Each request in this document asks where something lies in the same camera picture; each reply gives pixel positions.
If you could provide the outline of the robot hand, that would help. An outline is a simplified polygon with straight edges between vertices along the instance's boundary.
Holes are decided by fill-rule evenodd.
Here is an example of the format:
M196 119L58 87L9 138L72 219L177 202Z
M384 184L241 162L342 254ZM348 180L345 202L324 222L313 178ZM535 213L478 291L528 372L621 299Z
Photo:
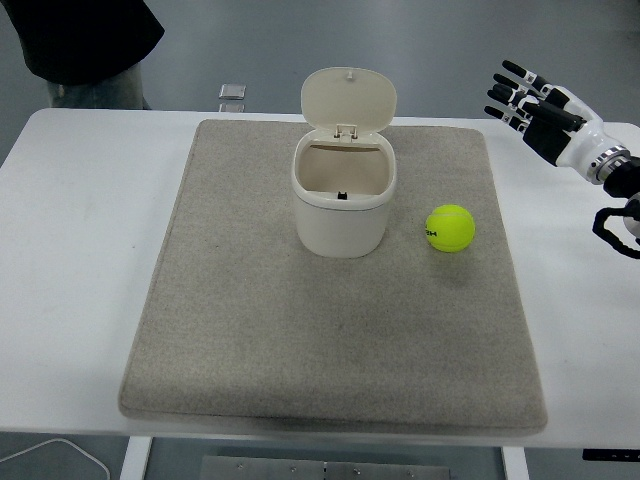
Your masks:
M631 159L629 150L604 131L604 121L568 89L509 60L488 90L501 106L485 112L521 134L524 143L554 167L575 170L599 185Z

